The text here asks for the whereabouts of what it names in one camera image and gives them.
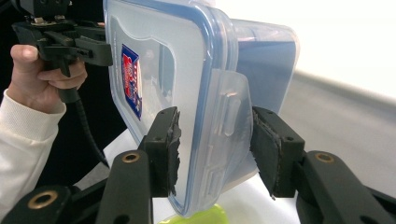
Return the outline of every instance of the hand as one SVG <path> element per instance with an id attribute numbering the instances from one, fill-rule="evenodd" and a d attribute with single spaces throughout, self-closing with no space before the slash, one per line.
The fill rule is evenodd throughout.
<path id="1" fill-rule="evenodd" d="M 61 102 L 59 89 L 79 88 L 87 77 L 83 61 L 70 65 L 71 77 L 60 69 L 43 71 L 44 61 L 39 59 L 38 50 L 29 45 L 15 45 L 11 49 L 14 61 L 12 80 L 7 95 L 14 101 L 44 113 L 51 113 Z"/>

